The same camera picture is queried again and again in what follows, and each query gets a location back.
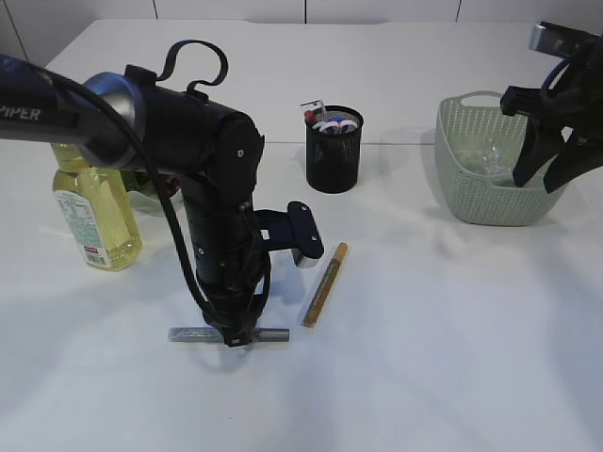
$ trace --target plastic bottle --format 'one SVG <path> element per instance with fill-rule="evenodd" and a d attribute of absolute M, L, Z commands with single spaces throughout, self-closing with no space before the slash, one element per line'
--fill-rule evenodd
<path fill-rule="evenodd" d="M 76 146 L 52 148 L 58 162 L 53 192 L 86 263 L 103 270 L 126 268 L 142 242 L 120 172 L 91 166 Z"/>

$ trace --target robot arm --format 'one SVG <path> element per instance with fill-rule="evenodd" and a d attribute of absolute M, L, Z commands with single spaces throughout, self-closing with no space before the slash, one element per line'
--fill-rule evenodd
<path fill-rule="evenodd" d="M 168 76 L 177 51 L 191 42 L 172 47 L 166 63 Z M 219 54 L 219 79 L 223 79 L 227 63 L 220 49 L 194 42 Z M 62 77 L 0 56 L 0 137 L 77 144 L 82 155 L 101 168 L 151 174 L 154 169 L 150 170 L 146 161 L 150 159 L 159 172 L 178 174 L 196 279 L 205 297 L 191 281 L 194 278 L 187 278 L 186 250 L 178 246 L 172 228 L 188 287 L 206 322 L 220 331 L 224 343 L 245 345 L 253 339 L 253 328 L 268 298 L 269 251 L 292 249 L 298 263 L 300 256 L 318 259 L 324 249 L 312 213 L 304 204 L 292 202 L 287 213 L 253 211 L 264 138 L 247 115 L 211 102 L 195 89 L 198 83 L 215 85 L 219 81 L 192 82 L 187 91 L 177 92 L 156 85 L 165 78 L 128 66 L 124 75 L 93 76 L 85 84 L 87 90 L 80 91 L 104 99 L 136 133 L 145 156 L 118 121 L 92 105 L 90 98 L 59 83 Z M 269 230 L 270 240 L 262 238 L 262 229 Z M 262 293 L 256 295 L 262 280 Z"/>
<path fill-rule="evenodd" d="M 500 106 L 505 115 L 528 117 L 513 170 L 515 183 L 525 185 L 553 159 L 544 180 L 550 193 L 603 166 L 603 36 L 541 23 L 532 34 L 531 48 L 564 60 L 539 89 L 509 87 Z M 567 141 L 564 127 L 573 129 Z"/>

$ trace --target black mesh pen holder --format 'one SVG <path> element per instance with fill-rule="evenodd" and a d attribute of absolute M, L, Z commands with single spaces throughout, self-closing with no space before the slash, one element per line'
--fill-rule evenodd
<path fill-rule="evenodd" d="M 356 110 L 341 105 L 327 105 L 326 117 L 321 109 L 314 111 L 317 121 L 333 118 L 352 120 L 358 127 L 330 135 L 305 124 L 305 177 L 312 188 L 324 193 L 343 193 L 356 185 L 360 164 L 360 138 L 365 123 Z"/>

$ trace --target yellow liquid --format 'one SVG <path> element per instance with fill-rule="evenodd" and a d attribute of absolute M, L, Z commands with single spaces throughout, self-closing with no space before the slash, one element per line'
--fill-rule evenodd
<path fill-rule="evenodd" d="M 59 164 L 53 191 L 71 191 L 90 201 L 111 262 L 110 266 L 87 264 L 112 271 L 126 268 L 139 254 L 142 241 L 120 172 L 91 167 L 74 146 L 53 144 L 52 148 Z"/>

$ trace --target green plastic basket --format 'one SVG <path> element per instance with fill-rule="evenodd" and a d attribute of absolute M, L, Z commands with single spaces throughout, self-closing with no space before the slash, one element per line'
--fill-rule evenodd
<path fill-rule="evenodd" d="M 500 98 L 491 91 L 451 97 L 442 101 L 437 115 L 435 166 L 450 211 L 462 221 L 490 226 L 527 226 L 542 219 L 565 190 L 546 193 L 546 167 L 520 188 L 514 186 L 510 175 L 478 174 L 467 165 L 472 153 L 495 142 L 501 159 L 512 168 L 527 123 L 524 116 L 504 116 L 499 107 L 463 104 L 464 99 L 475 96 Z"/>

